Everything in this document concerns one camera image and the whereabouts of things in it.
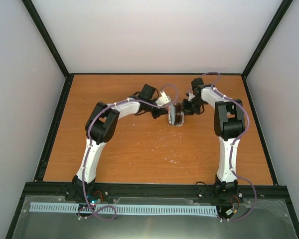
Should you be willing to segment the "brown tinted sunglasses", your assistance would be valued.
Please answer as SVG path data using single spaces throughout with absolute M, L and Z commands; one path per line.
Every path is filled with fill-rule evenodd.
M 174 104 L 174 125 L 183 124 L 183 111 L 182 111 L 182 102 L 176 102 Z

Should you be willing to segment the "flag pattern glasses case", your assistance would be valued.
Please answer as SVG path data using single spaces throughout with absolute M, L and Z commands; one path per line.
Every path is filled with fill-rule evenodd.
M 168 122 L 171 126 L 182 126 L 184 124 L 184 110 L 182 101 L 175 102 L 168 107 Z

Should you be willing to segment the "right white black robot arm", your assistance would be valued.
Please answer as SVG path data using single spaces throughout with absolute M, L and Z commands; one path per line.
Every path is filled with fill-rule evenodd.
M 222 94 L 212 84 L 203 83 L 202 78 L 191 82 L 192 92 L 183 100 L 185 115 L 200 115 L 205 105 L 214 109 L 214 132 L 220 143 L 219 168 L 215 176 L 213 194 L 217 199 L 225 199 L 237 193 L 236 173 L 237 151 L 240 138 L 245 132 L 245 109 L 240 99 L 234 100 Z

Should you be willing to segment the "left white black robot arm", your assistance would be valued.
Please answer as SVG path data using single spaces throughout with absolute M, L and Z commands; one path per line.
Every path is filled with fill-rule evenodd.
M 158 93 L 157 98 L 153 98 L 156 91 L 156 88 L 145 84 L 140 92 L 122 101 L 96 104 L 85 125 L 84 156 L 72 180 L 76 194 L 82 200 L 86 201 L 93 197 L 97 165 L 104 147 L 114 136 L 119 119 L 147 112 L 150 112 L 154 119 L 167 114 L 167 107 L 172 100 L 164 90 Z

